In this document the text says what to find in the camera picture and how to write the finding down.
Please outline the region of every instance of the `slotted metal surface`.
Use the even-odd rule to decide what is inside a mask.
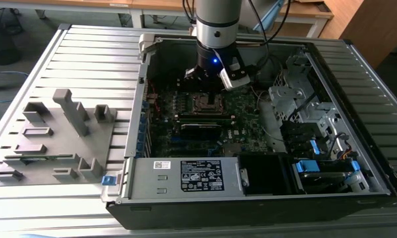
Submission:
[[[0,122],[0,148],[11,145],[10,142],[22,130],[24,116],[20,112],[27,102],[42,101],[48,106],[56,106],[51,98],[54,90],[70,88],[75,101],[83,102],[86,108],[96,104],[108,104],[118,108],[107,169],[110,171],[122,168],[140,66],[138,43],[140,35],[148,32],[155,30],[95,26],[72,26],[70,30],[59,30]],[[184,31],[159,33],[187,35]],[[391,97],[387,87],[366,66],[352,46],[335,40],[283,40],[316,44],[382,151],[397,171],[397,101]],[[0,149],[0,162],[10,153],[11,149]],[[100,184],[0,187],[0,231],[52,237],[190,237],[331,230],[320,233],[323,237],[328,237],[338,231],[342,231],[344,236],[354,229],[386,227],[387,231],[388,226],[397,226],[396,205],[363,211],[328,223],[127,231],[104,208],[100,200],[102,189]]]

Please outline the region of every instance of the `power supply label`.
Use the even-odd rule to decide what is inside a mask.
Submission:
[[[224,191],[220,160],[182,161],[182,190],[184,192]]]

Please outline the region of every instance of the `blue tab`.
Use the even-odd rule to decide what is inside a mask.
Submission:
[[[314,152],[316,155],[320,154],[320,150],[319,150],[319,147],[318,147],[318,144],[316,144],[316,141],[315,140],[311,140],[311,145],[314,147]]]
[[[320,172],[316,160],[300,160],[299,163],[296,163],[296,168],[299,173]]]
[[[360,165],[359,165],[358,161],[352,161],[352,166],[354,166],[355,171],[360,170]]]
[[[102,185],[116,186],[116,176],[103,176]]]
[[[303,166],[302,166],[302,163],[296,163],[296,168],[298,168],[298,172],[299,173],[303,173],[304,172],[304,169],[303,169]]]

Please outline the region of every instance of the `desk leg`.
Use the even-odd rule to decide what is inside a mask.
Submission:
[[[134,28],[144,28],[144,15],[142,9],[131,9]]]
[[[38,13],[38,16],[40,19],[46,19],[47,16],[46,16],[46,10],[35,10],[35,12]]]
[[[310,38],[319,38],[320,33],[323,32],[324,26],[327,24],[328,19],[327,18],[319,18],[315,22],[315,24],[311,27],[311,30],[307,34],[307,37]]]

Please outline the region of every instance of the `motherboard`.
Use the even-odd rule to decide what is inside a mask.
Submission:
[[[152,157],[232,157],[272,150],[251,87],[210,94],[150,85]]]

